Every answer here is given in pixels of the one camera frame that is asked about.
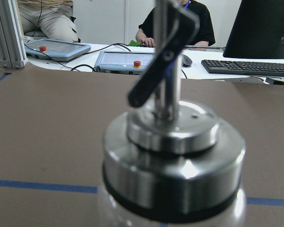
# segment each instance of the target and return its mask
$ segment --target black t-shirt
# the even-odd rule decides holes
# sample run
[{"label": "black t-shirt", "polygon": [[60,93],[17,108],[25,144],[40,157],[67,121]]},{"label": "black t-shirt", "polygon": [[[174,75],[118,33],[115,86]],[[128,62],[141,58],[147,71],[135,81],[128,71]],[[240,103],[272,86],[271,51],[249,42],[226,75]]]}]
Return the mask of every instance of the black t-shirt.
[{"label": "black t-shirt", "polygon": [[[215,43],[214,34],[213,34],[213,25],[210,17],[210,13],[205,5],[200,2],[192,0],[187,7],[188,10],[194,12],[200,17],[200,28],[197,35],[191,41],[190,45],[194,45],[199,41],[208,41],[209,46]],[[147,37],[153,37],[153,14],[154,8],[149,13],[143,24],[139,25]],[[168,31],[172,29],[172,19],[170,16],[168,18]]]}]

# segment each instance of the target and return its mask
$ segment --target black keyboard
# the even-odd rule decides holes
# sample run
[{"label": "black keyboard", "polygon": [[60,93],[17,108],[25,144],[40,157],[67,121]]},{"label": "black keyboard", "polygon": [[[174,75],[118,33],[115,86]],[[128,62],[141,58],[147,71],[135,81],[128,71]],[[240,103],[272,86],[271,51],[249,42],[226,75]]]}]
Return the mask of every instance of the black keyboard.
[{"label": "black keyboard", "polygon": [[201,64],[209,73],[284,77],[283,63],[202,60]]}]

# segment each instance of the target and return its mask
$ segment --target person's hand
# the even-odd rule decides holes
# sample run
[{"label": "person's hand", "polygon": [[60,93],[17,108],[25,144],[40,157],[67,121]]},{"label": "person's hand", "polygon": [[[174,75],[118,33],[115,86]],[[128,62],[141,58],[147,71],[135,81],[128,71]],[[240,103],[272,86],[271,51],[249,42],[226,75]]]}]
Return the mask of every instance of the person's hand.
[{"label": "person's hand", "polygon": [[143,38],[141,39],[141,43],[145,44],[146,47],[154,47],[155,45],[153,38]]}]

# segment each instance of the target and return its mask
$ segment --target computer monitor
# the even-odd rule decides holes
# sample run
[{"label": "computer monitor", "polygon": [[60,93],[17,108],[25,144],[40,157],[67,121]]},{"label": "computer monitor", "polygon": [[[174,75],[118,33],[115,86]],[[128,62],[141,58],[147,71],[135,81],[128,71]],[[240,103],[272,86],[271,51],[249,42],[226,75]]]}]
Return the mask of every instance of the computer monitor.
[{"label": "computer monitor", "polygon": [[284,0],[242,0],[223,56],[284,59]]}]

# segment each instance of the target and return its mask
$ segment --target person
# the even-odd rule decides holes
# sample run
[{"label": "person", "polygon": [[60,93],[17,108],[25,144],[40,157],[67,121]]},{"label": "person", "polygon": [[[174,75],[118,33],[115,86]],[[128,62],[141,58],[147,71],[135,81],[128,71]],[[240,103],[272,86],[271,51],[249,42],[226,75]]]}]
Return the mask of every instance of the person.
[{"label": "person", "polygon": [[79,42],[72,0],[17,0],[23,32],[40,28],[49,38]]},{"label": "person", "polygon": [[[210,13],[205,5],[195,0],[178,0],[179,4],[183,7],[187,6],[187,9],[194,12],[200,17],[200,28],[197,35],[191,41],[190,45],[197,46],[211,46],[215,43],[213,25],[210,17]],[[136,34],[136,41],[145,44],[147,47],[153,47],[155,40],[153,39],[153,14],[154,8],[149,13],[143,24],[139,25],[139,30]],[[168,29],[171,30],[172,23],[168,20]]]}]

